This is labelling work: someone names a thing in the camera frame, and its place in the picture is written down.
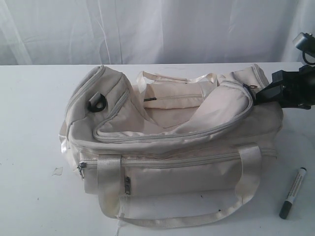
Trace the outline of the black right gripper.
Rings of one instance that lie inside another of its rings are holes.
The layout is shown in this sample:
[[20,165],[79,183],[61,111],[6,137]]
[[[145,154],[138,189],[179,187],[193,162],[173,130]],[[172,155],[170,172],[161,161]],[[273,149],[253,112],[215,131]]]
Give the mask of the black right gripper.
[[254,105],[279,102],[283,108],[310,109],[315,104],[315,68],[305,65],[298,71],[272,74],[273,88],[254,92]]

